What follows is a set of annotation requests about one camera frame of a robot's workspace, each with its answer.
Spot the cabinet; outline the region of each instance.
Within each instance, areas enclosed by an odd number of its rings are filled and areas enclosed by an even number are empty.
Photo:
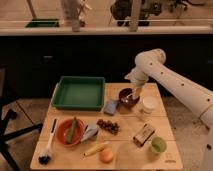
[[[20,97],[50,97],[62,75],[125,82],[138,53],[162,48],[168,68],[213,89],[212,44],[213,35],[2,36],[0,64]]]

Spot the corn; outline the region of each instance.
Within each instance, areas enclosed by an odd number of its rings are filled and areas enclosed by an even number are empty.
[[[106,148],[108,144],[109,144],[109,141],[96,144],[96,145],[92,146],[91,148],[89,148],[89,149],[84,153],[84,156],[89,156],[89,155],[95,154],[95,153],[97,153],[97,152],[103,150],[104,148]]]

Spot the green bin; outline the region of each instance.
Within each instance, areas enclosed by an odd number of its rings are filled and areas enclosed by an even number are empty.
[[[58,109],[100,111],[104,105],[104,77],[63,76],[53,96]]]
[[[32,19],[25,27],[26,28],[59,27],[59,20],[58,19]]]

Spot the grapes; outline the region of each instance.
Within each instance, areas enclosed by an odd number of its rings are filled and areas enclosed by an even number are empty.
[[[117,122],[112,123],[110,120],[104,121],[103,119],[99,119],[97,125],[111,134],[117,135],[119,131],[119,125]]]

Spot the chair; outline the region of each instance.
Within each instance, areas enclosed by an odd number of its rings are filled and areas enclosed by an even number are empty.
[[[188,2],[188,0],[175,0],[174,3],[170,4],[170,12],[174,11],[174,8],[177,8],[178,5],[183,6],[183,10],[186,11],[188,9],[188,6],[184,1]]]
[[[32,120],[29,118],[29,116],[26,114],[22,106],[16,101],[16,97],[13,96],[13,93],[9,90],[7,90],[7,92],[5,91],[6,90],[5,78],[6,78],[5,68],[1,68],[0,69],[0,152],[4,156],[4,158],[7,160],[9,165],[13,168],[14,171],[20,171],[18,165],[16,164],[15,160],[13,159],[13,157],[10,155],[8,151],[9,146],[6,144],[6,142],[8,140],[21,136],[33,130],[41,131],[43,124],[34,124]],[[30,119],[33,126],[5,134],[5,130],[7,128],[9,120],[10,119],[14,120],[17,117],[17,113],[13,111],[12,109],[9,109],[5,117],[2,119],[3,106],[11,102],[16,102],[18,107],[23,111],[23,113],[28,117],[28,119]]]

